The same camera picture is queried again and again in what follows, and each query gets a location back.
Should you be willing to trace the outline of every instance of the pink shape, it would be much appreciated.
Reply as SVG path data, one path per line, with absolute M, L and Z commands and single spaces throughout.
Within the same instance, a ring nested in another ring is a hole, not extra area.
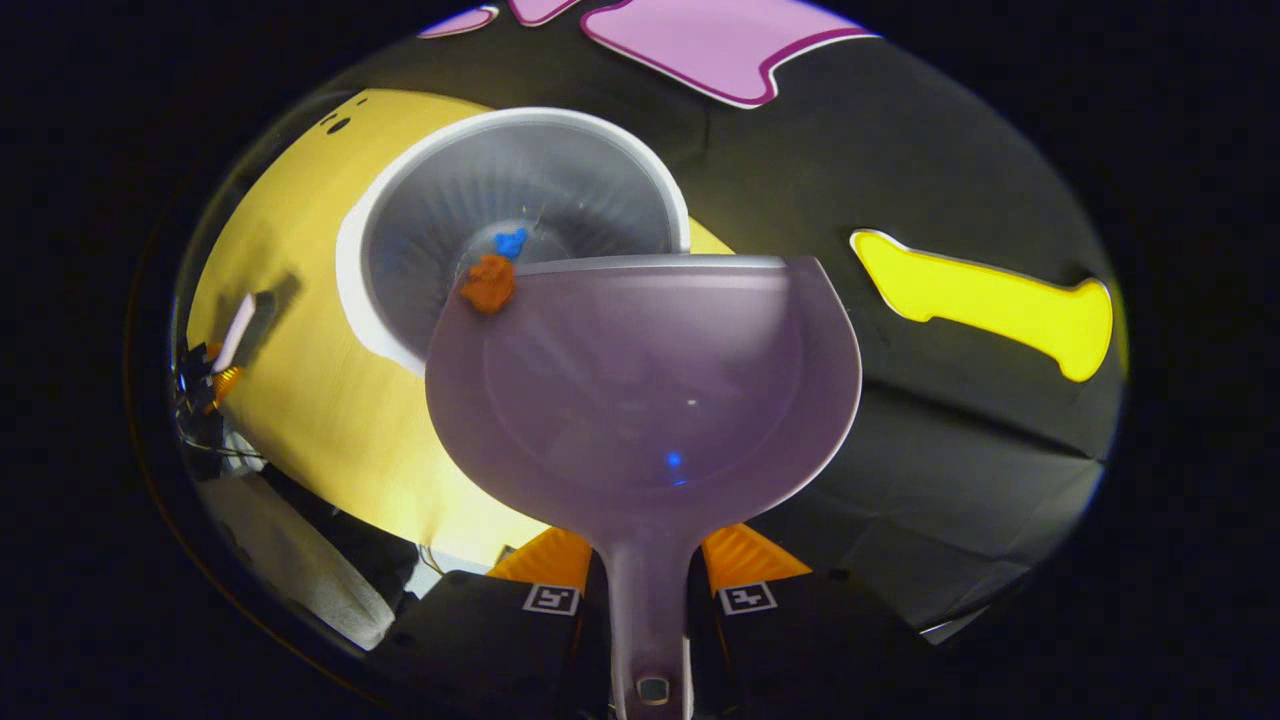
M 777 97 L 773 70 L 791 58 L 874 37 L 799 0 L 623 0 L 581 24 L 600 45 L 739 108 Z
M 507 0 L 520 24 L 538 27 L 577 5 L 579 0 Z
M 484 26 L 492 23 L 497 17 L 498 8 L 494 8 L 493 5 L 480 5 L 474 10 L 467 10 L 461 15 L 453 15 L 444 22 L 435 23 L 434 26 L 417 33 L 417 36 L 424 40 L 430 40 L 433 37 L 444 37 L 448 35 L 462 35 L 463 32 L 483 28 Z

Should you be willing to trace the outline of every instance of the orange gear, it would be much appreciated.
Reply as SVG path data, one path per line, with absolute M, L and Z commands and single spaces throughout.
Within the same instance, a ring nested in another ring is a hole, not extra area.
M 516 292 L 516 266 L 502 255 L 485 255 L 479 265 L 467 270 L 467 283 L 462 286 L 462 297 L 485 314 L 502 310 Z

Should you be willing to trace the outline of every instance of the blue blob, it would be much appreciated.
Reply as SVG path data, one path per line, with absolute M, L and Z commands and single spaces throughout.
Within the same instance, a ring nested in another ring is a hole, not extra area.
M 529 231 L 517 228 L 513 233 L 498 233 L 493 240 L 498 243 L 498 255 L 508 260 L 515 260 L 520 255 L 520 251 L 525 249 L 526 238 L 529 238 Z

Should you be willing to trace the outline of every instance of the white rim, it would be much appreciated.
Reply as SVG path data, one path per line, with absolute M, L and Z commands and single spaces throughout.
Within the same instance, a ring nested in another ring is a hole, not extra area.
M 399 363 L 417 377 L 424 377 L 426 372 L 426 357 L 415 354 L 387 328 L 378 315 L 372 295 L 365 284 L 361 250 L 364 247 L 365 228 L 369 224 L 369 217 L 387 188 L 398 183 L 416 165 L 417 160 L 431 149 L 476 129 L 506 124 L 520 118 L 554 119 L 562 124 L 595 131 L 614 140 L 626 152 L 640 161 L 658 182 L 663 204 L 672 217 L 676 252 L 689 252 L 689 208 L 685 205 L 685 197 L 676 184 L 676 178 L 672 177 L 671 170 L 667 169 L 648 145 L 618 126 L 575 110 L 562 110 L 559 108 L 513 108 L 509 110 L 493 110 L 443 127 L 415 142 L 374 178 L 369 190 L 356 201 L 338 227 L 338 243 L 334 252 L 338 297 L 342 300 L 342 307 L 347 314 L 347 324 L 356 333 L 356 338 L 370 352 Z

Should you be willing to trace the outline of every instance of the yellow surface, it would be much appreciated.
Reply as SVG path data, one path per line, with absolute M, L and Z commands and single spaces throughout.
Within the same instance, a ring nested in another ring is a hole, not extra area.
M 773 541 L 741 523 L 708 536 L 703 541 L 703 552 L 713 594 L 721 588 L 782 580 L 813 571 Z M 489 577 L 586 592 L 590 562 L 591 546 L 585 539 L 561 528 L 549 528 L 508 555 L 489 571 Z
M 884 302 L 909 320 L 946 318 L 1028 345 L 1084 382 L 1111 343 L 1111 296 L 1097 279 L 1074 288 L 911 250 L 877 231 L 849 240 Z
M 187 324 L 220 341 L 248 292 L 298 291 L 221 411 L 269 461 L 343 511 L 412 542 L 488 565 L 547 529 L 457 469 L 426 411 L 421 378 L 367 350 L 338 300 L 338 225 L 378 173 L 416 141 L 488 111 L 449 97 L 367 90 L 302 135 L 223 228 Z M 343 118 L 351 122 L 328 135 Z M 731 252 L 692 225 L 694 252 Z
M 712 593 L 751 583 L 782 580 L 812 573 L 769 538 L 739 523 L 716 530 L 703 541 Z

